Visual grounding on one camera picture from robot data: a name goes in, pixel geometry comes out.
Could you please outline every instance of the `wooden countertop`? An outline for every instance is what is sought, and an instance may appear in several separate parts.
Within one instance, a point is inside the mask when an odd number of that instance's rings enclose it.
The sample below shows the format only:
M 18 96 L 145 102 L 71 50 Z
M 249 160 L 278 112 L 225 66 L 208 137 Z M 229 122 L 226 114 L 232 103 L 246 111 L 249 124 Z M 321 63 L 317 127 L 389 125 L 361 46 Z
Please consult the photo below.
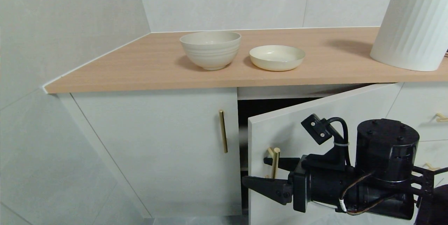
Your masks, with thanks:
M 206 71 L 189 61 L 179 38 L 154 33 L 119 48 L 45 86 L 48 93 L 155 89 L 394 83 L 448 80 L 448 58 L 434 72 L 391 67 L 369 57 L 379 27 L 240 30 L 241 46 L 226 68 Z M 255 67 L 249 50 L 288 45 L 306 52 L 294 70 Z

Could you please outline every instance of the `open cabinet door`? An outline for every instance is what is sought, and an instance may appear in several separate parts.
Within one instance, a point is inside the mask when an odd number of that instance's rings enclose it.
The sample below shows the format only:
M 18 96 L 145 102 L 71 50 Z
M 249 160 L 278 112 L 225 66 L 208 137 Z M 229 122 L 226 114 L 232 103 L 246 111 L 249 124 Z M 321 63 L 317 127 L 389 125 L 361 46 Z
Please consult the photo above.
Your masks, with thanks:
M 341 117 L 347 122 L 350 158 L 354 166 L 357 125 L 364 120 L 385 118 L 401 86 L 402 83 L 375 84 L 249 118 L 248 174 L 264 177 L 271 173 L 271 166 L 263 163 L 268 147 L 280 148 L 280 157 L 324 154 L 330 150 L 332 139 L 319 146 L 301 126 L 302 120 L 313 113 L 319 118 Z M 333 126 L 342 134 L 340 124 Z M 279 169 L 277 178 L 287 179 L 288 172 Z M 251 225 L 411 224 L 408 220 L 374 214 L 352 217 L 316 203 L 309 203 L 307 212 L 301 213 L 294 211 L 293 204 L 283 206 L 252 190 L 249 193 L 249 219 Z

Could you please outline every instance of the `drawer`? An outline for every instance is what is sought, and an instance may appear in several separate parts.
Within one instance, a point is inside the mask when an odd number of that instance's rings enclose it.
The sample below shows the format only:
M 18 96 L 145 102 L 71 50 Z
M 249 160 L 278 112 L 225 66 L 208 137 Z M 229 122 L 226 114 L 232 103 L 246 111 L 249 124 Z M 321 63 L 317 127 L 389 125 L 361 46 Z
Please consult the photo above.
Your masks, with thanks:
M 447 82 L 405 83 L 387 118 L 416 129 L 421 141 L 448 139 L 448 122 L 437 122 L 436 113 L 448 117 Z

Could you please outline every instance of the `floor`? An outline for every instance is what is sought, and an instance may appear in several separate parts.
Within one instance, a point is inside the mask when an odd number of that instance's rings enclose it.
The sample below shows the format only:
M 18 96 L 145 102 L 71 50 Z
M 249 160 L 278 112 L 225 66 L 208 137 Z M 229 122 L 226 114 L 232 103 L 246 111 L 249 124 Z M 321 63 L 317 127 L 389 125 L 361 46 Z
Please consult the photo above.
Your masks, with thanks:
M 146 219 L 142 225 L 248 225 L 249 217 L 168 217 Z

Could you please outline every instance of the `shallow dish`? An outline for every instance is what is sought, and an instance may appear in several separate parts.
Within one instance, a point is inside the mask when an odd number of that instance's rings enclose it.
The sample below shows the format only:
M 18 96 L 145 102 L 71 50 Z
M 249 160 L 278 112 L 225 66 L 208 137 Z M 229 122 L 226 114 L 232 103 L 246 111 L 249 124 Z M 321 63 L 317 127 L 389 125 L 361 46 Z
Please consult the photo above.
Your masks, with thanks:
M 187 57 L 207 70 L 230 64 L 240 48 L 241 35 L 229 31 L 207 31 L 184 35 L 180 42 Z
M 287 71 L 298 67 L 305 57 L 305 52 L 299 48 L 281 45 L 267 45 L 249 51 L 252 63 L 271 71 Z

